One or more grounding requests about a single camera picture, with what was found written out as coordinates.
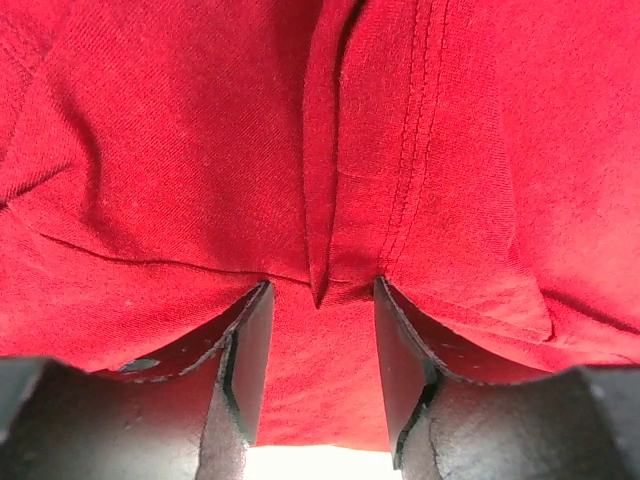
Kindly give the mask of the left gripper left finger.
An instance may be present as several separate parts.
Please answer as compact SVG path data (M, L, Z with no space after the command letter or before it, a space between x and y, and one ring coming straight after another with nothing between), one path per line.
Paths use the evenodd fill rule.
M239 479L256 441L274 291L116 370L1 361L5 479Z

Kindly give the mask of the dark red t shirt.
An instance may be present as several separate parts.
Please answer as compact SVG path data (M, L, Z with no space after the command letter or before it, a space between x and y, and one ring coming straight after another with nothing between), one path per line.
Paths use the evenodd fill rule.
M5 1L1 352L116 368L276 289L265 445L388 445L373 282L639 360L635 1Z

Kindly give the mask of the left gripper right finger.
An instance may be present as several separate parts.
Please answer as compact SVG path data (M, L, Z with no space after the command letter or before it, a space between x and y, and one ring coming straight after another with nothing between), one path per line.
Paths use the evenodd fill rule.
M405 479L635 479L639 370L496 355L374 283L393 466Z

